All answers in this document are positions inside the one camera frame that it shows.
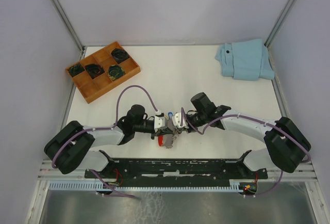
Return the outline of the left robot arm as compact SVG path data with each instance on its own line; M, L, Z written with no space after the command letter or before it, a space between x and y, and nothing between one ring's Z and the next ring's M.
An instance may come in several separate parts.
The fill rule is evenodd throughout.
M52 167L62 174L69 174L77 168L92 169L102 177L110 177L114 165L105 152L92 151L93 147L121 146L131 141L136 133L151 135L166 143L173 134L173 122L163 113L147 118L145 108L133 105L115 127L89 127L78 121L71 121L44 147L44 153L52 161Z

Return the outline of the metal key holder red handle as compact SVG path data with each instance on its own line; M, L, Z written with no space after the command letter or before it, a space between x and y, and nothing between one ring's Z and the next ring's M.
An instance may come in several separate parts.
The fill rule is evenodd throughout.
M173 125L172 120L167 121L167 126L173 131L173 135L163 135L158 137L158 144L160 147L165 147L167 149L170 149L173 147L174 141L177 139L177 133L175 126Z

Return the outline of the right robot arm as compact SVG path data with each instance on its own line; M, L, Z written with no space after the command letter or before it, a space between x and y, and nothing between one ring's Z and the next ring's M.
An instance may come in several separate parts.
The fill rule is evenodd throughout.
M247 135L265 144L264 149L243 154L242 162L236 166L242 178L249 178L255 171L268 167L293 173L299 164L311 160L309 141L287 117L270 120L243 115L229 106L215 106L203 92L193 96L191 103L195 108L194 114L181 110L172 117L178 130L190 133L198 132L199 127L205 130L215 127Z

